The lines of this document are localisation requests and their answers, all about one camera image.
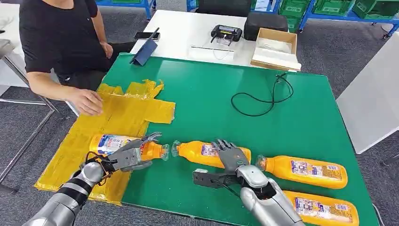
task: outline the cardboard box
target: cardboard box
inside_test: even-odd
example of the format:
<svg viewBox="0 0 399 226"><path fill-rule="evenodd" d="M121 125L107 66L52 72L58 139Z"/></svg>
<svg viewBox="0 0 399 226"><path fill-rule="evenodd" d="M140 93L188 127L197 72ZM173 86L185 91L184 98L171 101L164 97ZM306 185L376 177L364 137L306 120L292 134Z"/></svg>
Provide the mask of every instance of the cardboard box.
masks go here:
<svg viewBox="0 0 399 226"><path fill-rule="evenodd" d="M291 52L285 53L257 46L252 56L251 65L283 71L301 70L301 64L298 63L296 58L296 34L261 28L259 29L257 40L258 39L269 39L288 43L287 45L290 46Z"/></svg>

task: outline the gray carpet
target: gray carpet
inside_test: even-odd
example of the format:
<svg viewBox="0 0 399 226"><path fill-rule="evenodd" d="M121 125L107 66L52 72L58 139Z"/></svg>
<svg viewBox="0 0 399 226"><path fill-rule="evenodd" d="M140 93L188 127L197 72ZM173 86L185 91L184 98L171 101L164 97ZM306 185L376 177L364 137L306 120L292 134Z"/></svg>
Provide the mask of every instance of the gray carpet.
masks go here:
<svg viewBox="0 0 399 226"><path fill-rule="evenodd" d="M185 10L184 0L158 0L158 9ZM123 42L133 38L146 26L140 8L101 8L109 41ZM381 48L384 31L379 25L354 22L309 20L298 36L298 58L303 71L328 77L335 97L348 86L373 55ZM35 98L28 89L10 88L2 98ZM38 191L36 182L76 117L62 102L56 106L68 117L53 115L30 145L4 184L19 188L14 196L0 194L1 226L17 226L34 215L52 195ZM23 142L48 112L45 106L0 103L0 169L3 169ZM370 196L379 208L387 226L399 225L399 162L381 167L379 162L399 153L399 133L395 133L362 155L358 155ZM76 220L77 226L97 225L220 225L169 213L134 207L119 207L102 202L87 202Z"/></svg>

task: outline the green table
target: green table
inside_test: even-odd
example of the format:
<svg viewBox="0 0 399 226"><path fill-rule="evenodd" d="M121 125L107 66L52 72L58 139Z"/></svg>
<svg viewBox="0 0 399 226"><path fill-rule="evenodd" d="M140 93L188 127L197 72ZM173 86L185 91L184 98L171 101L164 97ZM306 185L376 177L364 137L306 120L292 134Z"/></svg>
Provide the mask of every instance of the green table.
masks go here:
<svg viewBox="0 0 399 226"><path fill-rule="evenodd" d="M176 112L170 125L150 124L147 133L163 133L160 144L223 138L249 148L253 164L259 154L341 164L348 172L349 182L340 190L266 175L274 178L283 190L350 201L359 212L360 225L378 225L326 76L289 73L286 78L294 88L294 95L276 104L264 116L247 117L233 109L231 96L248 92L270 99L275 75L281 71L161 57L151 57L144 67L138 67L128 64L131 58L132 55L120 55L103 82L120 85L126 91L132 81L164 81L165 90L157 98L176 102ZM285 97L288 92L287 85L281 82L276 88L276 98ZM247 113L260 113L268 107L247 97L238 97L236 103ZM183 157L153 161L150 168L132 173L122 203L237 225L258 225L241 201L226 189L194 185L192 172L197 168L223 171L191 163Z"/></svg>

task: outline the plastic bottle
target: plastic bottle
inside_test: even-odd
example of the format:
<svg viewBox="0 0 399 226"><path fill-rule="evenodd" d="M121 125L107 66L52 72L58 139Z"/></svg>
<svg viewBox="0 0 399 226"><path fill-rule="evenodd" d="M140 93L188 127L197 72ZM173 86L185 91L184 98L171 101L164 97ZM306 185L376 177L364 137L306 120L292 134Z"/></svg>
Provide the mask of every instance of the plastic bottle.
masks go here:
<svg viewBox="0 0 399 226"><path fill-rule="evenodd" d="M95 135L90 142L90 151L97 154L109 155L116 150L129 143L136 137L118 136L110 134ZM140 147L141 160L147 161L152 159L169 159L169 145L158 145L154 142L148 142Z"/></svg>
<svg viewBox="0 0 399 226"><path fill-rule="evenodd" d="M251 162L251 151L243 147L240 147L240 149L244 152L244 155L247 157L248 161ZM220 161L219 155L217 154L216 150L212 148L210 143L204 143L201 141L180 143L178 140L176 140L172 145L172 156L176 157L178 155L191 162L224 168L222 161Z"/></svg>
<svg viewBox="0 0 399 226"><path fill-rule="evenodd" d="M313 194L283 191L306 223L323 226L358 226L356 207L347 201Z"/></svg>
<svg viewBox="0 0 399 226"><path fill-rule="evenodd" d="M325 161L283 155L265 158L259 155L256 165L278 178L310 185L341 189L348 183L348 176L343 166Z"/></svg>

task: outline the green storage bin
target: green storage bin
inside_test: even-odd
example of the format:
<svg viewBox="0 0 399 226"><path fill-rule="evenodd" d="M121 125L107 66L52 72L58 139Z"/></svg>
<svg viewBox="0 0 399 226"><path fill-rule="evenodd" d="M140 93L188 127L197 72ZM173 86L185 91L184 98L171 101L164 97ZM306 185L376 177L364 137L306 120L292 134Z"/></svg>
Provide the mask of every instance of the green storage bin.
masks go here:
<svg viewBox="0 0 399 226"><path fill-rule="evenodd" d="M392 19L399 12L399 0L357 0L352 9L363 19Z"/></svg>
<svg viewBox="0 0 399 226"><path fill-rule="evenodd" d="M313 7L313 13L344 16L351 6L352 0L318 0Z"/></svg>
<svg viewBox="0 0 399 226"><path fill-rule="evenodd" d="M302 18L293 17L293 16L286 16L286 18L288 23L288 31L290 33L295 33L298 30L299 25L301 24Z"/></svg>
<svg viewBox="0 0 399 226"><path fill-rule="evenodd" d="M257 2L258 0L252 0L252 3L251 3L251 10L254 10L255 9L255 7L256 7L256 2Z"/></svg>
<svg viewBox="0 0 399 226"><path fill-rule="evenodd" d="M310 1L308 0L283 0L280 2L279 14L283 16L302 17Z"/></svg>
<svg viewBox="0 0 399 226"><path fill-rule="evenodd" d="M140 3L141 0L112 0L113 3Z"/></svg>

